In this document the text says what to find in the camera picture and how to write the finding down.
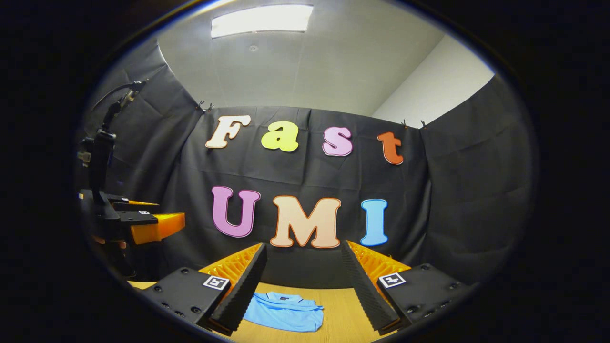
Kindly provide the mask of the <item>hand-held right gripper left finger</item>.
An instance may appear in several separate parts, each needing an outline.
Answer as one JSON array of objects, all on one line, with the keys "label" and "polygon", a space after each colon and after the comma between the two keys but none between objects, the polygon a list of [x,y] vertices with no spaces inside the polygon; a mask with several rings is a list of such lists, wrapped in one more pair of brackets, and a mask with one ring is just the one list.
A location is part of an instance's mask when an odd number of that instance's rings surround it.
[{"label": "hand-held right gripper left finger", "polygon": [[141,294],[182,321],[231,336],[250,306],[267,261],[267,245],[258,243],[198,271],[181,267]]}]

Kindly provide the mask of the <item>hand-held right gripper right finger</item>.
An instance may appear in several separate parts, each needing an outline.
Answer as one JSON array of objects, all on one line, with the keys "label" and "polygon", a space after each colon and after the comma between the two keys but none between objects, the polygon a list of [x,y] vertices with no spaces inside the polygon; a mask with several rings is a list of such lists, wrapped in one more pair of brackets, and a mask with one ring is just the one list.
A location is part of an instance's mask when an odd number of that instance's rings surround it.
[{"label": "hand-held right gripper right finger", "polygon": [[348,278],[373,330],[389,334],[444,315],[479,290],[430,263],[407,266],[351,241],[341,243]]}]

